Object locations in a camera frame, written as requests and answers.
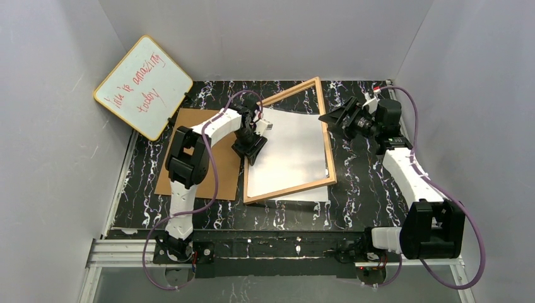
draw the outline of black marble table surface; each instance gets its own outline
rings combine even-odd
[[[301,81],[196,81],[191,88],[194,100],[183,108],[219,110],[229,96],[248,89],[266,98]],[[341,105],[350,96],[364,99],[362,92],[371,81],[323,81],[327,111]],[[315,88],[272,105],[289,112],[318,114]],[[157,141],[141,135],[124,180],[113,229],[150,229],[169,216],[169,196],[154,194],[171,135],[169,126]],[[338,183],[328,187],[329,202],[266,201],[245,206],[243,196],[243,162],[238,179],[237,199],[218,200],[205,213],[193,216],[195,229],[223,230],[352,230],[368,226],[401,226],[407,206],[401,191],[375,156],[375,142],[366,138],[346,141],[333,138],[331,145]],[[195,208],[208,203],[196,199]]]

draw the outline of cable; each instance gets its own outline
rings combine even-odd
[[[478,272],[476,273],[476,275],[474,276],[474,278],[470,282],[468,282],[467,284],[464,284],[464,285],[454,285],[454,284],[447,283],[446,281],[442,280],[435,272],[433,272],[431,270],[431,268],[429,267],[429,265],[427,265],[425,260],[420,259],[420,261],[423,264],[423,266],[425,267],[425,269],[431,274],[431,276],[433,276],[433,278],[435,278],[435,280],[438,281],[439,283],[441,283],[442,285],[444,285],[446,287],[449,287],[449,288],[456,289],[456,290],[463,290],[463,289],[470,288],[470,287],[476,285],[476,283],[479,282],[479,279],[481,279],[481,276],[483,275],[483,272],[485,270],[486,253],[485,253],[485,245],[483,244],[483,237],[481,236],[481,231],[479,230],[479,227],[476,224],[476,220],[472,217],[472,215],[470,215],[468,213],[468,210],[464,207],[464,205],[459,200],[453,198],[453,195],[448,193],[444,188],[442,188],[438,184],[434,183],[417,166],[416,161],[415,161],[415,154],[416,154],[416,147],[417,147],[416,144],[417,144],[417,139],[418,139],[418,109],[416,108],[416,102],[414,102],[414,99],[411,96],[411,94],[409,92],[407,92],[407,90],[405,90],[404,88],[399,87],[399,86],[383,86],[380,89],[381,90],[385,90],[385,89],[400,90],[400,91],[404,92],[405,95],[407,95],[407,97],[411,101],[411,103],[413,105],[413,108],[414,108],[414,140],[413,140],[413,149],[411,150],[411,166],[412,166],[412,168],[414,169],[414,171],[418,175],[422,176],[421,178],[427,184],[433,186],[437,191],[440,191],[442,194],[444,194],[444,196],[446,196],[446,198],[450,199],[455,205],[457,205],[461,209],[461,211],[464,213],[464,215],[466,216],[466,218],[470,222],[470,225],[472,225],[472,228],[474,229],[474,233],[476,234],[476,238],[477,238],[478,244],[479,244],[479,268],[478,268]]]
[[[257,96],[260,100],[262,100],[260,98],[260,96],[256,92],[253,92],[252,90],[242,90],[240,92],[237,92],[237,93],[235,93],[234,95],[232,95],[228,99],[228,102],[226,103],[225,108],[223,108],[223,112],[220,112],[219,114],[217,114],[214,117],[212,117],[212,119],[206,121],[206,123],[204,123],[204,125],[203,125],[203,128],[201,129],[201,136],[203,137],[204,145],[206,145],[206,151],[208,153],[208,157],[210,158],[210,162],[212,163],[212,168],[214,170],[215,189],[214,189],[214,195],[213,195],[212,199],[210,200],[210,202],[208,204],[204,205],[203,207],[199,208],[199,209],[190,210],[190,211],[182,211],[180,213],[174,213],[174,214],[170,215],[169,217],[165,217],[165,218],[161,219],[158,223],[154,224],[152,229],[149,231],[149,234],[147,235],[147,239],[145,241],[145,245],[143,246],[143,255],[141,257],[141,261],[142,261],[142,264],[143,264],[143,270],[145,272],[145,275],[147,276],[149,281],[154,286],[158,287],[159,289],[162,289],[162,290],[178,290],[178,289],[181,289],[182,287],[185,287],[186,285],[188,285],[190,282],[193,281],[193,279],[191,279],[188,282],[186,282],[185,284],[180,285],[180,286],[175,286],[175,287],[162,286],[162,285],[158,284],[158,282],[154,281],[154,279],[152,279],[152,277],[150,276],[149,271],[147,269],[147,266],[145,264],[145,256],[146,256],[146,252],[147,252],[147,246],[149,244],[150,239],[152,239],[153,232],[161,224],[171,220],[171,218],[174,218],[174,217],[178,217],[178,216],[182,216],[182,215],[192,215],[192,214],[195,214],[195,213],[202,213],[203,211],[205,211],[208,208],[210,208],[210,206],[212,206],[212,204],[216,201],[217,193],[219,191],[219,177],[218,177],[218,173],[217,173],[217,166],[216,166],[216,162],[215,162],[215,159],[214,159],[214,155],[212,154],[212,148],[210,146],[210,142],[208,142],[208,137],[206,136],[206,134],[204,132],[205,132],[206,128],[212,122],[214,122],[215,120],[219,119],[223,115],[223,113],[226,112],[226,110],[228,109],[228,107],[230,106],[230,104],[232,103],[234,98],[237,97],[240,94],[243,94],[243,93],[252,93],[253,95]]]
[[[340,282],[343,282],[343,283],[347,283],[347,284],[359,285],[359,286],[368,286],[368,287],[372,287],[372,288],[384,287],[384,286],[387,286],[388,284],[392,283],[397,278],[397,276],[399,276],[399,273],[401,272],[401,263],[402,262],[403,262],[403,257],[401,256],[401,254],[399,254],[399,264],[397,266],[396,273],[394,274],[394,276],[390,280],[388,280],[388,281],[386,281],[384,283],[381,283],[381,284],[375,283],[375,284],[372,284],[372,285],[367,285],[367,284],[364,284],[364,282],[355,283],[355,282],[351,282],[351,281],[338,280],[338,279],[337,279],[337,281],[340,281]]]
[[[379,264],[377,264],[377,266],[376,266],[374,269],[375,269],[375,270],[380,269],[379,266],[381,266],[381,263],[383,263],[383,257],[380,257],[380,258],[379,258]]]
[[[399,265],[397,266],[397,270],[396,270],[396,273],[394,274],[394,276],[390,280],[388,280],[388,281],[386,281],[384,283],[375,284],[375,285],[377,287],[384,287],[384,286],[392,283],[397,278],[397,276],[399,276],[399,273],[401,272],[401,263],[402,262],[403,262],[403,257],[401,256],[401,254],[399,254]]]
[[[380,269],[385,268],[387,263],[388,263],[388,255],[385,254],[385,261],[383,262],[383,266],[381,266]]]
[[[176,261],[176,262],[178,262],[178,263],[186,263],[186,262],[188,262],[189,260],[191,260],[191,258],[193,257],[193,254],[194,254],[194,253],[192,252],[192,253],[189,255],[189,257],[187,257],[187,259],[185,259],[185,260],[178,260],[178,261]]]
[[[195,274],[195,271],[197,270],[197,254],[198,252],[195,252],[195,258],[191,262],[191,271],[193,271],[193,274]]]

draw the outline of white wall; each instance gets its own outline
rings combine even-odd
[[[424,168],[482,229],[478,302],[533,301],[534,13],[533,1],[436,0],[395,81],[419,106]],[[479,252],[466,230],[462,255],[473,276]]]
[[[100,0],[123,46],[151,35],[194,80],[394,78],[432,0]]]
[[[125,50],[96,0],[0,12],[0,301],[75,302],[130,134],[91,93]]]

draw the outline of white paper sheet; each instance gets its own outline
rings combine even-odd
[[[319,115],[264,109],[273,123],[264,132],[267,143],[249,167],[250,197],[299,186],[327,177],[325,147]],[[279,197],[291,201],[328,201],[327,186]]]

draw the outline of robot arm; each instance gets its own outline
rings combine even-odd
[[[400,132],[401,104],[379,100],[378,93],[378,89],[366,93],[363,104],[351,97],[319,117],[333,134],[346,140],[359,134],[375,139],[377,154],[384,156],[383,166],[396,180],[409,207],[402,227],[367,228],[363,253],[393,251],[408,259],[456,258],[461,253],[464,214],[414,171],[413,164],[423,169],[411,156],[412,146]]]
[[[212,121],[211,124],[205,129],[211,147],[234,132],[237,139],[232,146],[233,150],[240,156],[247,157],[253,165],[256,156],[267,142],[262,134],[271,127],[264,119],[254,121],[257,110],[258,105],[255,102],[249,102],[245,106],[233,106],[226,111],[221,109],[217,115],[222,116],[216,120],[212,117],[209,120]],[[171,180],[170,213],[193,210],[197,186],[206,177],[209,167],[208,151],[201,136],[202,128],[207,122],[193,128],[178,127],[171,142],[165,161],[165,168],[169,171]],[[190,148],[193,148],[191,154],[186,152]],[[170,219],[165,230],[175,239],[186,240],[193,231],[192,215]]]

